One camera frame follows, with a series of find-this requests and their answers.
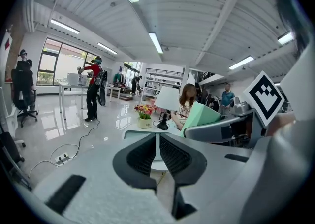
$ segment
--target red shirt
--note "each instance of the red shirt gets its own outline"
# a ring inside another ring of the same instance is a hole
[[[90,80],[90,85],[92,85],[95,82],[95,78],[102,71],[102,68],[97,64],[94,64],[92,66],[86,66],[83,69],[84,70],[92,70],[92,79]]]

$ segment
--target flowers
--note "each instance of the flowers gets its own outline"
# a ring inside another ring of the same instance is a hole
[[[150,119],[154,108],[147,104],[135,105],[134,109],[138,112],[141,119]]]

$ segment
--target glossy floor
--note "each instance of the glossy floor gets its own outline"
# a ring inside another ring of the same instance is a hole
[[[107,100],[106,106],[98,105],[98,128],[91,131],[89,136],[82,138],[80,153],[90,148],[97,148],[100,144],[111,144],[121,141],[123,131],[130,125],[137,122],[138,115],[133,107],[139,103],[139,96],[133,101],[122,101],[117,104],[117,99]],[[79,143],[79,139],[95,128],[98,121],[85,122],[87,114],[86,104],[80,108],[80,97],[65,97],[65,115],[63,120],[59,112],[58,96],[38,96],[36,106],[38,109],[38,122],[34,118],[27,118],[24,127],[16,130],[16,138],[26,143],[25,148],[20,148],[21,155],[25,158],[21,164],[22,170],[29,174],[31,169],[41,161],[49,160],[55,162],[54,158],[67,152],[70,157],[77,152],[74,145],[66,145],[57,149],[63,144]],[[30,175],[34,185],[52,172],[56,167],[48,162],[39,164]]]

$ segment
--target green folder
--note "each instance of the green folder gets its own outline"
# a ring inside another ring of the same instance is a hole
[[[190,110],[189,116],[181,131],[181,136],[184,137],[184,130],[192,126],[199,126],[203,124],[209,124],[220,120],[221,114],[214,111],[213,109],[194,102]]]

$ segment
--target man in blue shirt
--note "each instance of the man in blue shirt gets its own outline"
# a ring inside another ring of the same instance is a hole
[[[234,93],[231,92],[231,85],[226,84],[225,91],[222,93],[222,115],[228,115],[230,113],[230,100],[232,100],[234,97]]]

